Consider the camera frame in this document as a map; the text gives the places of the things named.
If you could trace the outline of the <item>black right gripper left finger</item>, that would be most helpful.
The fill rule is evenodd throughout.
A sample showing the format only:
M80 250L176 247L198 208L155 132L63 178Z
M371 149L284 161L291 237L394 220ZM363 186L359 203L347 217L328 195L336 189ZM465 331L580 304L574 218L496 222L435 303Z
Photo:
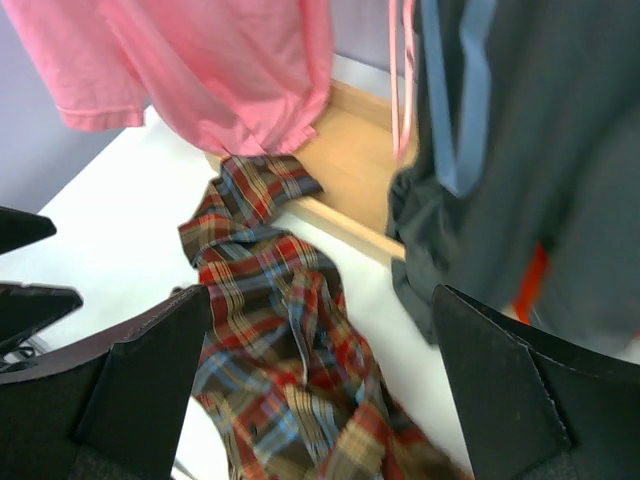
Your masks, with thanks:
M211 324L208 290L1 373L4 479L167 479Z

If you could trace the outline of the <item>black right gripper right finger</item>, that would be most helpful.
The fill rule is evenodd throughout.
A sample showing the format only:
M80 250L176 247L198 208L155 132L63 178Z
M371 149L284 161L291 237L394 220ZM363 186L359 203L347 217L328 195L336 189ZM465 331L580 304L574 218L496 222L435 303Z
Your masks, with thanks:
M444 285L432 315L478 479L636 479L639 367Z

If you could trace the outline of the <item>red brown plaid shirt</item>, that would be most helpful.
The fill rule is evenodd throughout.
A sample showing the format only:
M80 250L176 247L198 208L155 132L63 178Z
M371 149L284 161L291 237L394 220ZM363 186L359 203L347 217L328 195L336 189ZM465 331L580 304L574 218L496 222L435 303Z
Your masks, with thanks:
M179 234L213 321L193 393L233 479L460 479L390 396L335 264L276 228L321 191L291 155L222 160Z

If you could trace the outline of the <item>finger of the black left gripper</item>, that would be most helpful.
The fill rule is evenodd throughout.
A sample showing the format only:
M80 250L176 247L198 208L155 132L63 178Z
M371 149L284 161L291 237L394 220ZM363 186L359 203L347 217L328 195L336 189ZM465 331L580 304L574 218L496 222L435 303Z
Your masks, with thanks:
M44 240L57 233L45 216L8 207L0 208L0 254Z
M1 354L13 352L34 334L83 306L74 289L1 284Z

